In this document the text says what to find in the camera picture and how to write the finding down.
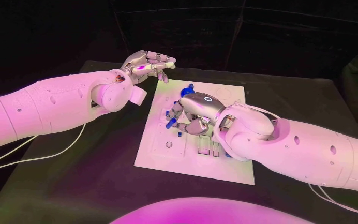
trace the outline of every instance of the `table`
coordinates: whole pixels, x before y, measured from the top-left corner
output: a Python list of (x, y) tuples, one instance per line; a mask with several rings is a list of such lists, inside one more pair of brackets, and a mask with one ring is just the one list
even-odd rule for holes
[[(119, 68), (86, 61), (80, 72)], [(232, 72), (174, 69), (169, 78), (244, 86), (245, 101), (296, 121), (358, 137), (356, 122), (333, 82)], [(180, 197), (215, 197), (274, 208), (314, 223), (356, 223), (356, 214), (324, 202), (309, 186), (254, 162), (255, 186), (132, 166), (157, 79), (141, 106), (88, 123), (73, 147), (57, 157), (18, 164), (0, 192), (0, 223), (108, 223), (138, 207)], [(23, 159), (60, 151), (80, 127), (37, 137)], [(333, 199), (358, 208), (358, 192), (326, 189)]]

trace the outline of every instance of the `white paper sheet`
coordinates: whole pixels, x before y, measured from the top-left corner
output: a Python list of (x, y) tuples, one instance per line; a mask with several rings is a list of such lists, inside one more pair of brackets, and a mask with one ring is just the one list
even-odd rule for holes
[[(179, 80), (164, 84), (158, 81), (134, 166), (254, 185), (251, 162), (226, 157), (225, 150), (209, 136), (182, 132), (179, 137), (179, 130), (164, 127), (166, 110), (190, 83), (196, 92), (213, 96), (225, 106), (233, 101), (244, 103), (244, 88), (239, 86)], [(189, 123), (184, 114), (177, 121)]]

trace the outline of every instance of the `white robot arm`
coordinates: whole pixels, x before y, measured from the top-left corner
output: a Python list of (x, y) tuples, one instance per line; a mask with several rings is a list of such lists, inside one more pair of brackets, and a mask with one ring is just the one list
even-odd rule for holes
[(167, 82), (164, 68), (174, 68), (171, 57), (138, 51), (119, 69), (50, 78), (0, 96), (0, 145), (80, 126), (128, 100), (140, 105), (145, 91), (134, 85), (147, 75)]
[[(184, 111), (189, 124), (177, 123)], [(176, 102), (169, 124), (199, 135), (213, 126), (213, 141), (239, 161), (319, 186), (358, 190), (358, 139), (311, 124), (277, 118), (239, 103), (225, 108), (212, 96), (190, 93)]]

